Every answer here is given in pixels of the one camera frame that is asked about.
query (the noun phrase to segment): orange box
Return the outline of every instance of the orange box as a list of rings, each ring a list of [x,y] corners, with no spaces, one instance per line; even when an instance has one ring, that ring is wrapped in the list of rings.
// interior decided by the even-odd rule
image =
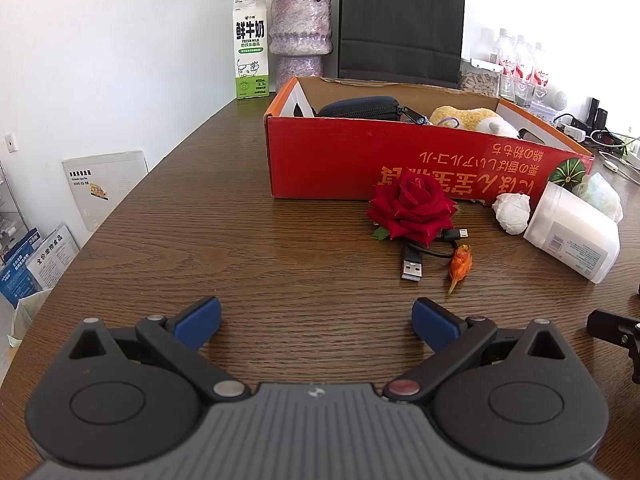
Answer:
[[[426,117],[443,105],[489,108],[519,132],[526,130],[529,140],[395,121],[314,117],[312,109],[365,96],[392,96]],[[276,198],[370,200],[374,185],[390,184],[408,169],[431,174],[454,200],[490,205],[501,193],[526,193],[533,208],[561,163],[579,158],[587,173],[593,164],[587,149],[512,103],[434,86],[292,78],[266,111],[264,127]]]

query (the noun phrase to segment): green label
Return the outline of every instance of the green label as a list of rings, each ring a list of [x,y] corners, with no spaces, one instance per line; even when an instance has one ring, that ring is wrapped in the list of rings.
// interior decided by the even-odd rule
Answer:
[[[254,54],[255,52],[262,52],[263,50],[261,46],[252,46],[251,48],[241,48],[238,52],[240,54]]]
[[[265,95],[269,95],[268,75],[236,77],[236,96],[238,96],[238,99],[244,99],[245,97],[262,97]]]

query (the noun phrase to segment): white tissue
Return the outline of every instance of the white tissue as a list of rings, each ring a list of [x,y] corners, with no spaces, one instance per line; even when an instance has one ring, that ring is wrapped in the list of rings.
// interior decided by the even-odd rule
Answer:
[[[574,195],[594,206],[616,224],[623,218],[620,195],[599,173],[585,175],[582,183],[574,187]]]
[[[494,202],[495,219],[510,235],[519,235],[529,223],[529,195],[503,193]]]

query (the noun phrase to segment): black paper bag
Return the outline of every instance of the black paper bag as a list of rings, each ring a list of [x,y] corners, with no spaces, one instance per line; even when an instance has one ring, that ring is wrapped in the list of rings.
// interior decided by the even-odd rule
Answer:
[[[455,88],[465,0],[341,0],[341,78]]]

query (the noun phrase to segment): micro usb connector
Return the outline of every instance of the micro usb connector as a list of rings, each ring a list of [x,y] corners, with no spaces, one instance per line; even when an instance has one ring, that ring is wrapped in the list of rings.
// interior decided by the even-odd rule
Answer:
[[[466,229],[441,229],[436,236],[436,240],[439,242],[455,242],[462,240],[462,238],[469,238]]]
[[[412,282],[422,278],[422,255],[409,246],[402,249],[402,278]]]

